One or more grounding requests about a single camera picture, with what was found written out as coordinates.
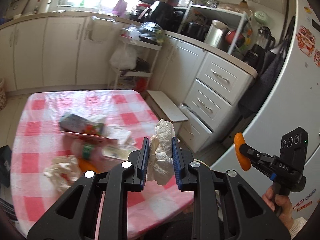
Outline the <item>person's right hand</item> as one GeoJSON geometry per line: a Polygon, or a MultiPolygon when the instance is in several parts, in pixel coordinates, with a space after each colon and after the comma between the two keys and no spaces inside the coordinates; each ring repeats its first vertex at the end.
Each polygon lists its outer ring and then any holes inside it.
{"type": "Polygon", "coordinates": [[[281,196],[274,194],[272,187],[269,187],[263,194],[262,199],[274,211],[276,206],[281,207],[282,211],[279,215],[279,219],[290,230],[293,226],[294,219],[292,217],[292,203],[288,196],[281,196]]]}

